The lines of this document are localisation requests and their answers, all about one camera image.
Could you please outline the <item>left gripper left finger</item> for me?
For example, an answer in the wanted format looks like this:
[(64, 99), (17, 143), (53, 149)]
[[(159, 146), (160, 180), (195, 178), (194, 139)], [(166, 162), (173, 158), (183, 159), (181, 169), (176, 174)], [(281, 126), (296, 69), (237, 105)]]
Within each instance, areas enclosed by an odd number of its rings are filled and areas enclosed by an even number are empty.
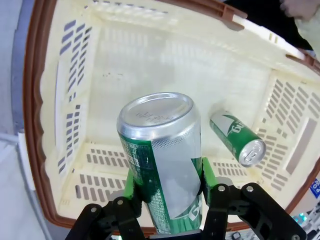
[(139, 186), (129, 170), (123, 196), (109, 201), (104, 207), (95, 203), (86, 205), (66, 239), (108, 240), (114, 232), (119, 232), (124, 240), (145, 240), (138, 222), (142, 202)]

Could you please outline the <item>person's right hand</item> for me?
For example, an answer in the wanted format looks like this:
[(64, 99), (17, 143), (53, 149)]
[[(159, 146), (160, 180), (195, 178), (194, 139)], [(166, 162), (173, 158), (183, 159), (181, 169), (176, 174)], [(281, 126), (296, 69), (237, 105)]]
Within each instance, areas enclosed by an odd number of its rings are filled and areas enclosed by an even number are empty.
[(320, 6), (319, 0), (280, 0), (280, 9), (288, 17), (309, 21)]

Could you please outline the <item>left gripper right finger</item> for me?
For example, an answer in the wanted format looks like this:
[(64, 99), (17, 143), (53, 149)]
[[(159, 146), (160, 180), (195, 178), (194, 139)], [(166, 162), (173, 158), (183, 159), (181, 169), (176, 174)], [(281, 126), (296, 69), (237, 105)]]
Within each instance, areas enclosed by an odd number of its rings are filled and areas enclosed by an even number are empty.
[(201, 161), (201, 190), (208, 206), (201, 239), (225, 239), (230, 215), (238, 216), (260, 240), (307, 239), (303, 228), (260, 185), (219, 183), (209, 160)]

